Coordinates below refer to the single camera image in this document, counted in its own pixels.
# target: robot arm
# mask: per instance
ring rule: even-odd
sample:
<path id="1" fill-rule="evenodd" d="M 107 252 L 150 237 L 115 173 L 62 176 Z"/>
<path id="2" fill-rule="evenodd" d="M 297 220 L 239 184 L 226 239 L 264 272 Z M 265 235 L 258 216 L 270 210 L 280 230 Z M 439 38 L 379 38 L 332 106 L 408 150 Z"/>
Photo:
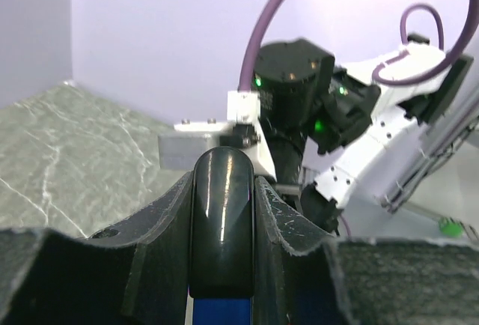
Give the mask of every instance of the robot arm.
<path id="1" fill-rule="evenodd" d="M 390 62 L 404 51 L 407 57 Z M 422 123 L 435 122 L 463 80 L 454 76 L 464 66 L 458 61 L 430 81 L 393 88 L 372 81 L 377 65 L 387 64 L 383 77 L 402 79 L 436 66 L 444 57 L 442 50 L 414 38 L 396 52 L 336 67 L 331 53 L 307 40 L 267 44 L 259 52 L 254 91 L 228 92 L 225 122 L 184 121 L 174 132 L 162 134 L 161 165 L 190 170 L 211 148 L 238 148 L 248 155 L 256 175 L 274 184 L 284 200 L 313 223 L 332 232 L 364 178 L 377 170 L 387 153 L 397 150 L 394 145 L 404 136 Z M 343 150 L 299 196 L 308 137 L 317 143 L 319 155 Z"/>

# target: gray marble table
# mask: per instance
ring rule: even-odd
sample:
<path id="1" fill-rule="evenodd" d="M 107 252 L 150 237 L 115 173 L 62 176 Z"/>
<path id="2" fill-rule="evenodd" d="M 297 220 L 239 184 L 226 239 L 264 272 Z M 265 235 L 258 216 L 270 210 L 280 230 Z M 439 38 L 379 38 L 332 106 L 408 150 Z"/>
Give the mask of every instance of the gray marble table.
<path id="1" fill-rule="evenodd" d="M 159 168 L 166 129 L 67 85 L 0 109 L 0 228 L 89 236 L 134 213 L 183 174 Z"/>

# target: green led light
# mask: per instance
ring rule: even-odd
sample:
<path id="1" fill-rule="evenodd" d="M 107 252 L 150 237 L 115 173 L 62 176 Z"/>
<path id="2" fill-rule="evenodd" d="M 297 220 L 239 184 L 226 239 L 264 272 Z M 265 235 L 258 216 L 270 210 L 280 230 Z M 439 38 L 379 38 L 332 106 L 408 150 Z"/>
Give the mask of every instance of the green led light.
<path id="1" fill-rule="evenodd" d="M 447 237 L 461 237 L 464 233 L 464 227 L 459 222 L 448 218 L 439 220 L 439 230 Z"/>
<path id="2" fill-rule="evenodd" d="M 321 132 L 323 131 L 323 129 L 324 129 L 324 126 L 323 126 L 323 123 L 321 123 L 321 121 L 316 121 L 316 123 L 314 123 L 315 132 Z"/>

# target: purple cable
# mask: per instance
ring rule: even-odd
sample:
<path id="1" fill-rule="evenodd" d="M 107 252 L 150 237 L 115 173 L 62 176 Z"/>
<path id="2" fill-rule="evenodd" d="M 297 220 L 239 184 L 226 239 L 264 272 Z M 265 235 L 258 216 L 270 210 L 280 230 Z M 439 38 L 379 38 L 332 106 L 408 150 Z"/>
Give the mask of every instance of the purple cable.
<path id="1" fill-rule="evenodd" d="M 251 90 L 251 78 L 253 77 L 254 64 L 256 63 L 257 54 L 260 51 L 261 42 L 263 42 L 266 30 L 283 1 L 284 0 L 269 0 L 258 18 L 242 60 L 238 91 Z"/>
<path id="2" fill-rule="evenodd" d="M 248 46 L 246 48 L 245 56 L 242 61 L 241 74 L 239 76 L 239 91 L 251 90 L 251 78 L 254 73 L 254 63 L 256 62 L 257 54 L 261 47 L 261 42 L 263 41 L 264 35 L 266 33 L 266 30 L 268 29 L 269 24 L 271 23 L 272 18 L 276 14 L 276 11 L 278 10 L 282 2 L 283 0 L 269 0 L 266 3 L 262 14 L 256 22 L 256 26 L 254 27 L 253 33 L 251 34 Z M 385 67 L 384 64 L 381 64 L 373 71 L 373 80 L 375 82 L 390 86 L 409 86 L 425 82 L 433 78 L 434 76 L 437 76 L 460 57 L 460 55 L 463 53 L 463 50 L 467 47 L 469 41 L 476 32 L 478 24 L 479 0 L 469 0 L 469 9 L 463 31 L 461 32 L 459 39 L 457 40 L 456 44 L 454 44 L 451 51 L 446 55 L 445 59 L 443 59 L 436 67 L 431 70 L 428 70 L 426 73 L 423 73 L 419 76 L 413 76 L 411 78 L 401 80 L 388 80 L 383 79 L 379 75 L 381 70 Z M 399 58 L 395 58 L 395 61 L 403 59 L 407 55 L 407 52 L 402 52 Z"/>
<path id="3" fill-rule="evenodd" d="M 453 64 L 461 56 L 461 54 L 463 53 L 463 50 L 467 47 L 467 45 L 469 44 L 469 41 L 474 36 L 474 33 L 476 32 L 478 25 L 479 25 L 479 0 L 469 0 L 469 9 L 468 9 L 466 23 L 464 24 L 463 31 L 461 32 L 459 39 L 457 40 L 456 44 L 454 44 L 451 51 L 446 54 L 445 58 L 437 66 L 418 76 L 413 76 L 406 79 L 389 80 L 389 79 L 382 78 L 380 76 L 380 73 L 381 73 L 381 70 L 383 70 L 386 65 L 393 64 L 396 61 L 400 61 L 401 59 L 404 59 L 405 57 L 409 55 L 409 53 L 405 50 L 405 51 L 402 51 L 397 57 L 394 57 L 393 59 L 389 59 L 388 61 L 386 61 L 385 64 L 378 65 L 376 69 L 374 69 L 372 74 L 373 81 L 384 84 L 384 85 L 389 85 L 391 87 L 405 87 L 405 86 L 410 86 L 410 85 L 426 82 L 427 80 L 439 75 L 441 72 L 446 70 L 446 68 L 448 68 L 451 64 Z M 402 27 L 403 27 L 403 18 L 401 18 L 401 31 L 402 31 Z"/>
<path id="4" fill-rule="evenodd" d="M 427 10 L 431 15 L 434 17 L 434 20 L 436 21 L 436 27 L 437 27 L 437 34 L 439 38 L 439 49 L 444 50 L 444 26 L 442 24 L 442 19 L 441 16 L 439 15 L 439 12 L 429 4 L 425 3 L 417 3 L 410 5 L 403 13 L 399 25 L 399 32 L 401 34 L 401 42 L 403 44 L 407 44 L 407 30 L 406 30 L 406 24 L 407 24 L 407 19 L 411 15 L 412 12 L 415 10 Z"/>
<path id="5" fill-rule="evenodd" d="M 339 219 L 341 219 L 341 222 L 343 223 L 344 229 L 346 229 L 347 237 L 351 237 L 352 233 L 351 233 L 350 225 L 347 223 L 346 219 L 344 218 L 344 216 L 342 214 L 339 216 Z"/>

